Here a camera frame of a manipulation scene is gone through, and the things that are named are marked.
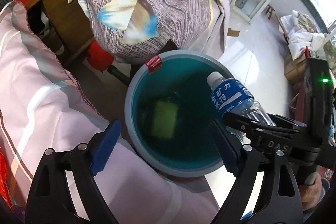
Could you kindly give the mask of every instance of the screw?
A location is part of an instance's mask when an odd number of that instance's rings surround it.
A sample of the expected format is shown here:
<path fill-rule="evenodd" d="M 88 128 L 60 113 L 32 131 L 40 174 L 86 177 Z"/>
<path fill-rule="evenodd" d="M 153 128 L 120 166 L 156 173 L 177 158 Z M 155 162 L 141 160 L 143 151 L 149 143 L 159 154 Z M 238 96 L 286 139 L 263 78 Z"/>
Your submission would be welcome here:
<path fill-rule="evenodd" d="M 44 153 L 46 155 L 51 155 L 53 153 L 53 150 L 51 148 L 48 148 Z"/>
<path fill-rule="evenodd" d="M 248 145 L 248 144 L 245 144 L 245 145 L 243 146 L 243 148 L 244 148 L 245 151 L 251 151 L 251 150 L 252 150 L 251 145 Z"/>
<path fill-rule="evenodd" d="M 87 148 L 86 143 L 81 143 L 81 144 L 78 146 L 78 150 L 85 150 L 86 148 Z"/>
<path fill-rule="evenodd" d="M 283 153 L 281 150 L 277 150 L 277 155 L 278 155 L 279 157 L 282 157 L 282 156 L 284 155 L 284 153 Z"/>

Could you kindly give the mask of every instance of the gray patterned cloth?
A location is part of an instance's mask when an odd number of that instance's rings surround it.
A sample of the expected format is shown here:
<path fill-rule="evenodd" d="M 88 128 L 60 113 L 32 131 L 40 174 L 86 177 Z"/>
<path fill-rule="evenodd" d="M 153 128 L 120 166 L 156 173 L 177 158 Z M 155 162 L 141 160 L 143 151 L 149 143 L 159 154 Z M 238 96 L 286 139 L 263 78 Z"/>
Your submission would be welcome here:
<path fill-rule="evenodd" d="M 78 0 L 96 41 L 118 62 L 141 64 L 169 40 L 178 48 L 219 58 L 228 0 Z"/>

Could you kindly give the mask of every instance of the teal bucket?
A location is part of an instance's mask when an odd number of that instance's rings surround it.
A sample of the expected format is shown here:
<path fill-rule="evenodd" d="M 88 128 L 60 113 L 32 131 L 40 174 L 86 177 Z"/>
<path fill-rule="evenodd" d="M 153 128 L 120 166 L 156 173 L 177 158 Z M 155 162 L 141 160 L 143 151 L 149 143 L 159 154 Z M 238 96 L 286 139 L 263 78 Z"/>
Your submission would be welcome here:
<path fill-rule="evenodd" d="M 199 177 L 213 172 L 223 162 L 207 128 L 221 118 L 211 104 L 207 77 L 214 71 L 233 76 L 199 52 L 159 56 L 162 67 L 150 75 L 143 65 L 127 90 L 125 121 L 131 140 L 149 165 L 166 174 Z"/>

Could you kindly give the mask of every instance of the wooden drawer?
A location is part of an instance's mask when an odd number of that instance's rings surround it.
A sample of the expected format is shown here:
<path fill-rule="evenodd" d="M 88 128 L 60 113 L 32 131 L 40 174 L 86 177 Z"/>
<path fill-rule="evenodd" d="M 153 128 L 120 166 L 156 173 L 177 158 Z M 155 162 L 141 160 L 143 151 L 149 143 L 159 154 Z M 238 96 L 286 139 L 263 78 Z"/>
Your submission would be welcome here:
<path fill-rule="evenodd" d="M 92 39 L 90 21 L 77 0 L 42 0 L 45 14 L 71 55 Z"/>

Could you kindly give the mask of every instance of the plastic bottle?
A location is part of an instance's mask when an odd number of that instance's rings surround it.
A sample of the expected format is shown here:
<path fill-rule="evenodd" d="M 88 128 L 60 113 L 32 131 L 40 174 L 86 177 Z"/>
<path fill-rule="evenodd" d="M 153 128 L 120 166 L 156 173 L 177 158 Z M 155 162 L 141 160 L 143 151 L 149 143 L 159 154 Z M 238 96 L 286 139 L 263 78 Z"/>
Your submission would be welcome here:
<path fill-rule="evenodd" d="M 269 126 L 276 126 L 260 103 L 254 100 L 253 95 L 237 79 L 226 79 L 215 71 L 208 76 L 207 82 L 212 90 L 211 102 L 221 116 L 230 111 Z"/>

